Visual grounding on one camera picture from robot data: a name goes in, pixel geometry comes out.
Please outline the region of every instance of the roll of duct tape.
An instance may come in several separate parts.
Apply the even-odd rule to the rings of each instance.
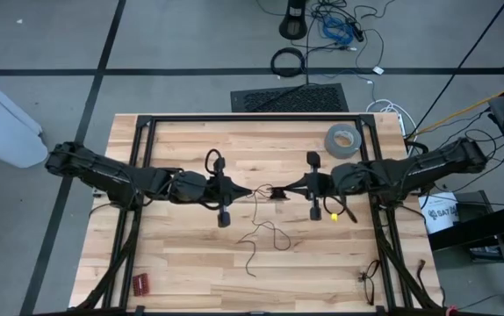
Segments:
[[[354,126],[336,124],[328,130],[324,147],[334,158],[348,159],[361,147],[361,135]]]

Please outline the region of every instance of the yellow object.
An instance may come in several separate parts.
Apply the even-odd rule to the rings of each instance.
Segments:
[[[438,121],[438,122],[435,122],[435,123],[434,123],[434,124],[432,124],[431,126],[428,126],[428,127],[426,127],[426,128],[422,128],[420,131],[418,131],[418,133],[414,133],[414,135],[412,135],[412,138],[413,138],[414,136],[417,136],[417,135],[421,134],[421,133],[425,133],[426,131],[428,131],[428,130],[430,130],[430,129],[432,129],[432,128],[436,127],[436,126],[439,126],[439,125],[441,125],[441,124],[443,124],[443,123],[447,122],[448,120],[455,118],[456,116],[459,116],[459,115],[461,115],[461,114],[465,114],[465,113],[467,113],[467,112],[468,112],[468,111],[470,111],[470,110],[476,109],[477,107],[481,106],[482,104],[485,104],[486,102],[488,102],[488,101],[492,100],[492,99],[493,99],[493,98],[495,98],[495,97],[499,97],[499,96],[501,96],[502,94],[504,94],[504,90],[503,90],[502,92],[498,93],[497,95],[493,95],[493,96],[491,96],[491,97],[487,97],[487,98],[486,98],[486,99],[484,99],[484,100],[480,100],[480,101],[478,101],[477,103],[475,103],[475,104],[473,104],[473,105],[471,105],[471,106],[469,106],[469,107],[467,107],[467,108],[465,108],[465,109],[463,109],[463,110],[461,110],[461,111],[456,111],[455,113],[453,113],[453,114],[449,115],[447,118],[444,118],[444,119],[442,119],[442,120],[440,120],[440,121]]]

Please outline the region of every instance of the red object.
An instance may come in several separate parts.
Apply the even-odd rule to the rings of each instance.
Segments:
[[[135,296],[144,296],[148,294],[147,273],[142,273],[133,277],[133,293]]]

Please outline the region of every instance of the white bucket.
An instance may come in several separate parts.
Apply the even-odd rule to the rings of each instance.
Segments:
[[[40,133],[40,125],[0,91],[0,160],[19,168],[43,162],[47,147]]]

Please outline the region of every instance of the wooden table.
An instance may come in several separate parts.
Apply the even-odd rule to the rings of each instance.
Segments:
[[[106,156],[128,162],[136,118],[136,114],[116,115]],[[395,115],[379,113],[375,119],[384,158],[405,158]],[[343,122],[164,122],[156,127],[151,166],[181,167],[205,174],[205,154],[215,147],[227,159],[225,173],[237,184],[247,188],[264,183],[284,185],[309,172],[307,151],[320,154],[320,171],[326,173],[336,164],[360,161],[359,153],[344,161],[325,151],[324,136],[336,123]],[[371,144],[369,133],[365,136]],[[146,138],[143,134],[139,165]],[[372,148],[368,148],[372,159]],[[322,221],[311,221],[310,202],[293,194],[288,198],[291,200],[285,203],[272,203],[258,197],[256,221],[272,221],[291,237],[292,244],[286,251],[274,249],[273,232],[265,228],[248,238],[257,245],[249,264],[256,277],[245,270],[252,244],[236,243],[255,228],[251,223],[255,211],[252,197],[229,206],[232,224],[223,229],[217,228],[216,212],[200,205],[154,202],[146,207],[133,274],[148,273],[150,294],[135,297],[131,289],[128,309],[144,305],[147,311],[177,312],[374,312],[375,307],[366,303],[363,284],[358,282],[360,272],[378,259],[367,195],[348,198],[357,224],[347,216],[335,223],[325,212]],[[94,206],[106,202],[105,198],[97,198]],[[406,205],[419,210],[415,198]],[[70,305],[82,302],[105,273],[118,216],[119,211],[111,207],[91,216]],[[408,270],[415,276],[418,261],[426,261],[421,274],[426,290],[441,304],[439,281],[421,217],[399,208],[396,220]],[[279,247],[285,243],[283,236],[277,237]],[[392,265],[391,271],[396,304],[401,306],[398,276]],[[112,305],[119,302],[122,276],[120,271]],[[386,305],[381,271],[373,281],[376,305]]]

